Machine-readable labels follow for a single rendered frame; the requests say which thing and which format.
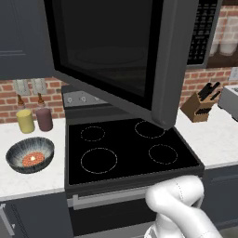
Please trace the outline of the black microwave door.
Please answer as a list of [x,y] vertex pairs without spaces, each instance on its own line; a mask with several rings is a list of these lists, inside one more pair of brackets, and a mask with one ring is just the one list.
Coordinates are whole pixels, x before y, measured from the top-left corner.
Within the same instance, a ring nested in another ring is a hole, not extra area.
[[54,75],[163,129],[177,118],[199,0],[44,0]]

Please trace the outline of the wooden knife block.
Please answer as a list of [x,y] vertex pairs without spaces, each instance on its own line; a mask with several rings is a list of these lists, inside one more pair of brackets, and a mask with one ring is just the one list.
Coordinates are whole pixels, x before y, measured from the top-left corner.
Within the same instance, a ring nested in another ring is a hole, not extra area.
[[212,93],[220,85],[216,82],[214,85],[207,83],[200,92],[195,92],[192,96],[181,106],[184,114],[193,122],[206,122],[212,106],[215,104],[215,98],[219,95],[219,91],[212,95]]

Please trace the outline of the grey wall socket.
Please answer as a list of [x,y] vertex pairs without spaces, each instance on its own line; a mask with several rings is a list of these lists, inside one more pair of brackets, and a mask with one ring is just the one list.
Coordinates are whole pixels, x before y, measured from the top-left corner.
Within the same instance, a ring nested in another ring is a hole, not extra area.
[[14,89],[18,95],[29,96],[30,89],[26,79],[17,79],[13,81]]
[[33,93],[37,95],[40,94],[46,94],[46,82],[44,78],[34,78],[31,80],[32,87],[33,87]]
[[238,67],[231,68],[231,74],[230,74],[229,80],[231,81],[238,80]]

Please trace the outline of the brown round waffle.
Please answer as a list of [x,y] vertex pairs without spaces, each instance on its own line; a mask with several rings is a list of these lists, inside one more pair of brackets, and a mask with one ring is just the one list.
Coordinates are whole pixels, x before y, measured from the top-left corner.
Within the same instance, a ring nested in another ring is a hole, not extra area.
[[41,152],[31,152],[22,159],[22,165],[25,167],[38,165],[45,160],[45,156]]

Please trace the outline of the dark red sauce bottle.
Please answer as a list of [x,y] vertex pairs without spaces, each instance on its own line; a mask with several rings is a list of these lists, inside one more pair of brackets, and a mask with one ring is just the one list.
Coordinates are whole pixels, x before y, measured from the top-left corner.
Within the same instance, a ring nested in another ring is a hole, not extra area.
[[45,102],[41,96],[38,94],[38,108],[35,112],[38,126],[41,131],[47,132],[53,128],[53,121],[50,109],[45,105]]

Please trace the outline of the dark grey base cupboard door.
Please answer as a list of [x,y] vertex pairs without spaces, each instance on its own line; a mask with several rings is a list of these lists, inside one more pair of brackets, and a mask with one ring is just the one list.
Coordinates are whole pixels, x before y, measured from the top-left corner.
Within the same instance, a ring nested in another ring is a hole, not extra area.
[[[64,192],[1,201],[12,224],[12,238],[73,238]],[[0,238],[10,238],[0,219]]]

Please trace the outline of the grey patterned bowl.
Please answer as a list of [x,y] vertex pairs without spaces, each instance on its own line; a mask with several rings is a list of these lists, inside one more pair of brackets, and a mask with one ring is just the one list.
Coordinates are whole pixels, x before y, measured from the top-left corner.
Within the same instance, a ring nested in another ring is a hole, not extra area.
[[[9,149],[6,160],[13,170],[21,174],[32,174],[43,170],[51,163],[54,157],[54,149],[54,143],[50,139],[28,138],[17,142]],[[23,158],[32,152],[42,153],[45,159],[36,165],[23,165]]]

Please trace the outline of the black oven door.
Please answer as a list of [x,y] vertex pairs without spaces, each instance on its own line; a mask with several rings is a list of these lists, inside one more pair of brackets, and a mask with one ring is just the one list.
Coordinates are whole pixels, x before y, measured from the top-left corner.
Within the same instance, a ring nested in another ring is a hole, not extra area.
[[74,238],[142,238],[155,221],[156,214],[146,205],[145,198],[74,210],[74,195],[86,197],[81,192],[66,192]]

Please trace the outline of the dark wooden wall shelf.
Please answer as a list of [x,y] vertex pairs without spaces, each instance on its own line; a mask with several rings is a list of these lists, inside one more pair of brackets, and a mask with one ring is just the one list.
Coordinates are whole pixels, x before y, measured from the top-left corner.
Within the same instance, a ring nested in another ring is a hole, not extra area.
[[[219,12],[218,20],[225,19],[229,16],[238,16],[238,0],[223,0],[221,9]],[[222,56],[219,51],[215,53],[213,57],[208,59],[208,68],[219,68],[219,67],[238,67],[238,47],[234,54],[230,57]]]

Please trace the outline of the black stove with hob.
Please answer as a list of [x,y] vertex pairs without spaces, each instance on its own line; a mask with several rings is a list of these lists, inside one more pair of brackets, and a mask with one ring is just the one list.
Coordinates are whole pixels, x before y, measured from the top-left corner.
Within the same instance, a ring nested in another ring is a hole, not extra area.
[[205,166],[175,128],[163,130],[72,86],[63,86],[61,95],[66,192],[123,191],[204,174]]

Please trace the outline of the white stacked bowls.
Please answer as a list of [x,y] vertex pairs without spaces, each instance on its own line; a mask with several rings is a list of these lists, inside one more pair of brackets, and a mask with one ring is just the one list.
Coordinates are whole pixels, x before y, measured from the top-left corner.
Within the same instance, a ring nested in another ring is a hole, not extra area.
[[217,51],[222,56],[230,57],[238,47],[238,16],[229,16],[219,20],[213,38],[210,57]]

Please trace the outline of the grey microwave oven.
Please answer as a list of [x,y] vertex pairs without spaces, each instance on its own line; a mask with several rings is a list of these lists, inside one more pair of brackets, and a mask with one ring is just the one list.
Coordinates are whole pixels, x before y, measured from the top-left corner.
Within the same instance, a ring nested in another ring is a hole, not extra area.
[[187,60],[188,69],[203,69],[206,67],[222,1],[199,0]]

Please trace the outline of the dark grey wall cupboard door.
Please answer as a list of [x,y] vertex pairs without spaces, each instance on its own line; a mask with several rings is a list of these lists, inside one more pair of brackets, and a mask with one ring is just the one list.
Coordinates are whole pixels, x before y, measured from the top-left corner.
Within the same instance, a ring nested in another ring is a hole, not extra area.
[[44,0],[0,0],[0,80],[45,78],[53,71]]

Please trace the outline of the yellow sauce bottle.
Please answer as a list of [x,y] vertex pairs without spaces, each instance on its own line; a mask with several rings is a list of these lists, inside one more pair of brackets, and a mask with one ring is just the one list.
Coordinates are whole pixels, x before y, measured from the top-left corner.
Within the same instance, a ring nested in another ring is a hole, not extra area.
[[22,100],[21,95],[18,95],[18,111],[16,112],[16,116],[20,131],[23,134],[30,134],[34,132],[35,126],[32,111],[25,107],[25,103]]

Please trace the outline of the grey toaster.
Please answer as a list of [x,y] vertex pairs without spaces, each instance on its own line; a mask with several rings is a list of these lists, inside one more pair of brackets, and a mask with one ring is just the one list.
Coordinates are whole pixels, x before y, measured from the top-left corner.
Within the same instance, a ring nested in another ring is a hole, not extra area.
[[218,106],[238,122],[238,85],[225,86],[223,88],[218,100]]

